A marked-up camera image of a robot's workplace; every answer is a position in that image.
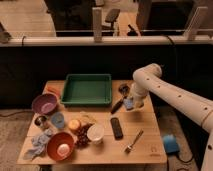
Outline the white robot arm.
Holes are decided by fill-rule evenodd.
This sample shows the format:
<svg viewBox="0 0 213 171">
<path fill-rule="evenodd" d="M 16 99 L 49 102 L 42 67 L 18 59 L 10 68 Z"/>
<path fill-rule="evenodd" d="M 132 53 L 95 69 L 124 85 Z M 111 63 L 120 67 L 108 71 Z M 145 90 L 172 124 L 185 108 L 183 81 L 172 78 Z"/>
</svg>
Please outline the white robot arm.
<svg viewBox="0 0 213 171">
<path fill-rule="evenodd" d="M 213 171 L 213 100 L 206 99 L 160 79 L 162 69 L 152 63 L 133 72 L 130 96 L 140 108 L 152 92 L 209 133 L 201 171 Z"/>
</svg>

